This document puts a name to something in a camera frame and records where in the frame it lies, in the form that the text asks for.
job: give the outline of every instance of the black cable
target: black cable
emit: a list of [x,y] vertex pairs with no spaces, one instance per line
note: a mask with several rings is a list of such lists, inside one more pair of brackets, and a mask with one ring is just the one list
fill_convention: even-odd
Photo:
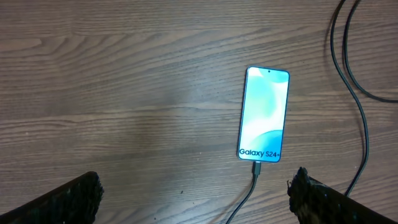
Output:
[[388,100],[385,98],[381,98],[378,96],[375,96],[373,94],[371,94],[370,92],[366,91],[364,88],[362,88],[362,86],[356,81],[351,68],[349,66],[349,62],[348,62],[348,30],[349,30],[349,24],[351,22],[351,18],[354,15],[354,12],[358,6],[358,4],[361,2],[361,0],[356,0],[354,3],[354,6],[351,8],[351,11],[349,12],[348,18],[347,18],[347,22],[346,22],[346,27],[344,29],[344,37],[343,37],[343,53],[344,53],[344,63],[348,72],[349,77],[352,79],[354,85],[361,90],[361,92],[363,92],[366,96],[381,101],[381,102],[385,102],[385,103],[398,103],[398,100]]
[[241,209],[241,207],[244,205],[244,203],[249,199],[250,195],[253,193],[254,188],[256,187],[257,183],[257,178],[260,175],[260,170],[261,170],[261,163],[260,162],[253,162],[253,180],[252,180],[252,185],[250,188],[249,193],[246,195],[246,197],[243,199],[243,201],[235,208],[234,212],[229,216],[227,222],[225,224],[230,224],[236,213]]
[[332,23],[331,29],[330,29],[331,57],[333,59],[333,63],[335,64],[335,67],[337,69],[338,74],[340,75],[340,77],[343,80],[344,84],[347,86],[347,89],[349,90],[349,92],[353,96],[353,98],[354,98],[354,100],[356,102],[356,105],[358,106],[358,109],[361,112],[363,128],[364,128],[364,133],[365,133],[365,153],[364,153],[361,165],[359,166],[359,169],[358,169],[353,181],[350,183],[347,191],[345,192],[345,195],[347,197],[349,197],[349,194],[353,190],[356,182],[359,179],[359,176],[362,174],[362,171],[364,170],[364,168],[366,166],[366,163],[368,162],[368,157],[369,157],[369,133],[368,133],[368,124],[366,122],[365,112],[363,111],[361,103],[359,102],[358,97],[355,95],[354,90],[351,88],[351,86],[349,85],[349,83],[348,83],[347,79],[345,78],[343,72],[341,71],[341,69],[340,69],[340,67],[339,67],[339,65],[337,63],[336,54],[335,54],[335,46],[334,46],[334,43],[333,43],[333,35],[335,33],[335,26],[336,26],[336,20],[337,20],[337,17],[338,17],[338,13],[340,12],[340,9],[343,6],[344,2],[345,2],[345,0],[341,0],[339,5],[337,6],[336,11],[335,11],[335,15],[333,17],[333,23]]

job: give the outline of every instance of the phone display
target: phone display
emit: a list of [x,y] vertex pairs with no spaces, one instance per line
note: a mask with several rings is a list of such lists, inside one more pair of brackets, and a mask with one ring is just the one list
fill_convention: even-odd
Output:
[[289,78],[282,70],[248,68],[238,144],[240,159],[279,162]]

